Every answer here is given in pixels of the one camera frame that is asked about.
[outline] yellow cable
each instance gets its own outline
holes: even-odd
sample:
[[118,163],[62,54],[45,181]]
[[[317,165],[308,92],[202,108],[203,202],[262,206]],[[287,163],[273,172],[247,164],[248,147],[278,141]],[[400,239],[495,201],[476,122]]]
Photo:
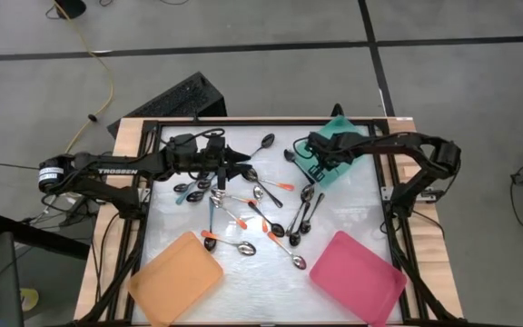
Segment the yellow cable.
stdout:
[[[72,21],[72,19],[70,19],[70,17],[68,16],[68,14],[64,11],[64,9],[54,0],[54,5],[55,7],[64,15],[65,19],[70,22],[70,24],[72,25],[72,27],[74,28],[74,30],[76,31],[76,33],[78,33],[78,36],[80,36],[80,40],[82,41],[82,44],[84,45],[84,48],[86,48],[86,52],[93,58],[95,58],[96,60],[98,60],[98,62],[104,67],[104,69],[106,70],[106,73],[108,74],[108,81],[110,82],[110,95],[108,96],[108,99],[104,102],[104,104],[102,105],[102,107],[100,107],[100,109],[94,113],[94,115],[98,115],[100,114],[101,112],[103,112],[106,108],[108,108],[108,105],[110,105],[110,102],[112,102],[113,100],[113,96],[114,96],[114,79],[113,79],[113,73],[112,71],[110,70],[110,68],[108,68],[108,66],[102,61],[102,59],[100,59],[99,57],[96,56],[96,54],[94,54],[92,52],[92,50],[90,50],[90,46],[88,46],[88,43],[86,43],[86,40],[84,39],[84,37],[82,36],[82,33],[80,32],[80,30],[78,29],[78,26],[76,26],[76,24]],[[70,143],[68,144],[68,147],[65,149],[65,152],[66,153],[69,153],[70,150],[72,149],[72,147],[74,146],[74,144],[76,143],[76,141],[78,140],[78,138],[80,138],[80,135],[84,132],[84,130],[86,129],[86,127],[88,127],[88,125],[90,124],[90,120],[88,120],[83,126],[82,128],[80,128],[80,130],[78,131],[78,133],[76,133],[76,135],[74,136],[74,138],[72,139],[72,141],[70,141]]]

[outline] wooden table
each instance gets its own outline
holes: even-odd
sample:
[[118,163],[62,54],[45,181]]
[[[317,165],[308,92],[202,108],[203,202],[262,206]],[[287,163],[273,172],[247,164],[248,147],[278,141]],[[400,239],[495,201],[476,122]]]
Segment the wooden table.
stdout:
[[[227,121],[231,119],[248,119],[248,120],[291,120],[298,119],[299,117],[263,117],[263,118],[202,118],[202,120],[208,121]],[[389,124],[390,133],[396,132],[414,132],[415,124],[412,118],[360,118],[352,117],[357,119],[387,119]],[[163,118],[163,122],[174,122],[174,121],[190,121],[192,118]],[[305,119],[323,119],[321,117],[316,118],[305,118]],[[116,143],[114,145],[113,155],[127,155],[136,156],[139,151],[141,134],[143,127],[143,118],[125,118],[121,121],[120,129],[116,137]],[[383,172],[385,175],[387,185],[392,185],[390,177],[390,167],[386,159],[386,156],[381,157]],[[397,169],[399,173],[399,179],[402,182],[408,181],[417,171],[419,167],[417,164],[406,155],[396,155],[395,160],[397,163]],[[133,178],[130,176],[108,176],[107,182],[110,185],[123,187],[131,185]],[[434,204],[416,204],[415,210],[431,217],[432,219],[439,221],[437,211]],[[98,219],[94,228],[94,244],[97,251],[100,249],[100,242],[103,238],[104,231],[106,230],[107,224],[116,213],[116,209],[111,205],[105,205],[100,209],[98,213]],[[104,246],[104,258],[102,262],[102,274],[100,278],[101,288],[103,291],[108,286],[110,281],[113,279],[116,260],[121,242],[121,236],[123,233],[124,220],[116,219],[113,222],[108,234],[106,235],[106,241]],[[133,231],[138,229],[138,222],[134,222]],[[445,242],[441,236],[441,231],[437,226],[426,222],[424,219],[420,219],[415,213],[410,218],[410,231],[412,234],[413,245],[417,256],[419,265],[419,273],[421,278],[425,281],[431,291],[440,300],[445,308],[453,313],[454,315],[461,317],[461,307],[459,304],[458,292],[455,287],[453,280],[453,274],[449,265],[449,257]],[[136,238],[136,232],[132,232],[130,246]],[[116,307],[115,318],[123,318],[124,307],[126,303],[126,297],[128,292],[126,291],[124,281],[119,292],[119,299]],[[84,271],[84,278],[82,280],[82,287],[80,289],[80,295],[78,297],[78,303],[74,313],[74,318],[79,319],[86,315],[90,309],[94,306],[94,296],[96,290],[96,273],[94,270],[94,258],[92,251],[88,255],[88,261]],[[414,291],[410,283],[407,287],[408,303],[410,307],[410,314],[412,317],[417,317],[417,304],[415,301]]]

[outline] white tabletop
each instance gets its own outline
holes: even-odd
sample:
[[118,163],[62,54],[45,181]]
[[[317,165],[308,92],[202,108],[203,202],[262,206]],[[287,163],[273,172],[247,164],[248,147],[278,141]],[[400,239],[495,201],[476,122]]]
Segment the white tabletop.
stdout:
[[[163,139],[177,134],[197,134],[215,126],[167,126]],[[293,192],[267,185],[266,187],[283,202],[278,209],[267,196],[261,200],[261,210],[274,223],[288,226],[298,210],[300,191],[308,180],[293,164],[283,158],[283,150],[292,148],[292,142],[318,131],[321,126],[222,126],[226,143],[234,150],[250,154],[258,148],[264,135],[274,133],[274,144],[260,150],[250,161],[261,178],[294,184]],[[366,127],[358,127],[368,134]],[[206,145],[205,138],[198,145]],[[192,180],[186,174],[175,175],[165,183],[154,183],[151,209],[148,216],[143,247],[142,266],[156,257],[182,233],[194,232],[200,239],[201,230],[209,228],[209,204],[205,198],[200,203],[175,204],[178,193],[173,187]],[[227,192],[252,197],[254,184],[237,176],[227,183]],[[371,249],[390,263],[390,250],[386,235],[380,232],[383,222],[374,160],[371,155],[362,156],[343,176],[322,190],[316,184],[312,208],[320,192],[326,197],[311,220],[311,231],[302,236],[301,244],[292,248],[288,238],[282,243],[304,257],[308,268],[298,270],[290,257],[262,231],[261,217],[247,204],[225,200],[225,207],[240,216],[254,216],[247,220],[248,229],[242,230],[227,213],[215,210],[213,232],[232,241],[248,241],[255,245],[257,253],[252,257],[239,254],[224,243],[217,243],[212,253],[223,268],[224,276],[219,284],[185,312],[177,323],[247,323],[247,322],[362,322],[332,300],[309,278],[311,267],[316,263],[333,235],[343,230],[358,242]],[[398,305],[389,321],[400,321]],[[133,322],[147,322],[142,311],[135,306]]]

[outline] gray floor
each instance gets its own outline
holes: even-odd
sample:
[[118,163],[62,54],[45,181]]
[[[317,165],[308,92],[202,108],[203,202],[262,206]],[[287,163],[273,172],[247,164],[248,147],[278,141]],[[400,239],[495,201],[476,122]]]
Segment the gray floor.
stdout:
[[[87,1],[78,18],[91,47],[150,47],[362,41],[356,1]],[[523,35],[523,1],[368,1],[379,40]],[[0,54],[82,51],[64,21],[48,20],[47,1],[0,0]],[[523,229],[509,204],[509,175],[523,164],[523,44],[382,48],[397,115],[455,140],[463,167],[439,205],[466,317],[523,325]],[[367,48],[110,58],[115,98],[102,125],[185,76],[202,71],[233,116],[316,115],[340,102],[347,114],[383,115]],[[107,96],[93,59],[0,62],[0,162],[37,165],[59,154]],[[110,150],[102,126],[76,151]],[[0,214],[41,211],[35,173],[0,167]],[[523,188],[516,190],[523,218]],[[90,235],[89,223],[62,233]],[[74,311],[84,264],[34,250],[19,262],[24,285],[41,290],[28,325],[60,323]]]

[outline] teal handle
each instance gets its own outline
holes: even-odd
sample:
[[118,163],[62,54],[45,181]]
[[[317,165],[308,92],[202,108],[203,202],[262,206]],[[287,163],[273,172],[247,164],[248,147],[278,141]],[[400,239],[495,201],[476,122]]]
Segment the teal handle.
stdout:
[[179,197],[177,198],[177,201],[175,201],[175,203],[177,203],[177,205],[181,205],[181,203],[183,203],[183,201],[185,200],[187,195],[189,195],[189,192],[192,191],[193,187],[196,184],[197,184],[197,182],[189,183],[189,186],[187,186],[187,191],[185,191],[185,193],[179,195]]
[[213,210],[215,209],[215,206],[213,205],[213,201],[209,199],[209,229],[211,230],[211,226],[213,225]]

